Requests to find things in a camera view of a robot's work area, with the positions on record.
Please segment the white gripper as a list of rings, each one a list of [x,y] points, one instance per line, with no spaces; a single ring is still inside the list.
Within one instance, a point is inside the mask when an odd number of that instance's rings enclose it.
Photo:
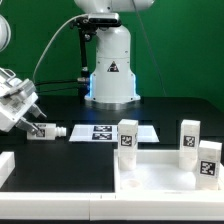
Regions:
[[[24,115],[30,112],[36,118],[46,119],[47,116],[35,104],[38,99],[36,88],[29,79],[20,80],[16,74],[0,68],[0,130],[9,132],[14,126],[35,135],[40,128],[26,119]]]

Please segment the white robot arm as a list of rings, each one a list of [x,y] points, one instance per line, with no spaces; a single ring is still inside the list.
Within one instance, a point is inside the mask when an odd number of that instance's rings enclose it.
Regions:
[[[85,57],[85,43],[97,37],[96,68],[88,71],[82,62],[85,86],[84,102],[88,106],[120,110],[140,101],[136,93],[136,76],[130,68],[131,35],[121,24],[121,12],[138,12],[152,6],[155,0],[74,0],[84,11],[68,23],[79,30],[81,56]],[[31,113],[42,117],[44,113],[36,105],[38,96],[34,83],[20,80],[16,74],[0,67],[0,131],[8,132],[18,127],[30,134],[39,131],[37,125],[27,121],[24,115]]]

